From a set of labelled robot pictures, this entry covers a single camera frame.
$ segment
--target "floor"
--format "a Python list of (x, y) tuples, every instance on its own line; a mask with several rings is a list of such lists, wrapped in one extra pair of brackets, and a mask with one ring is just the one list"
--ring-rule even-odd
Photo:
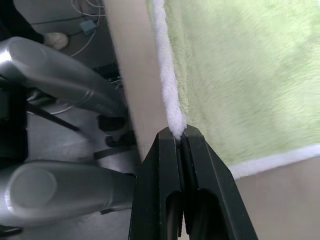
[[(69, 0), (14, 0), (16, 8), (29, 21), (38, 23), (65, 18), (78, 17)], [(86, 12), (97, 11), (85, 7)], [(91, 68), (116, 63), (116, 57), (105, 17), (91, 44), (75, 58)], [(36, 24), (33, 27), (40, 33), (63, 32), (73, 34), (81, 29), (83, 19)], [(71, 36), (69, 45), (63, 52), (71, 55), (88, 41), (90, 36), (83, 33)], [(64, 109), (63, 105), (53, 105), (47, 110), (55, 112)], [(130, 151), (94, 160), (94, 153), (106, 150), (106, 134), (98, 129), (97, 114), (82, 109), (72, 108), (59, 118), (80, 128), (73, 132), (41, 117), (28, 115), (29, 158), (28, 160), (58, 160), (100, 165), (122, 173), (136, 173), (140, 163), (138, 151)], [(12, 240), (127, 240), (130, 227), (131, 211), (112, 212), (105, 215), (94, 213), (74, 219), (38, 226), (26, 227), (24, 233)]]

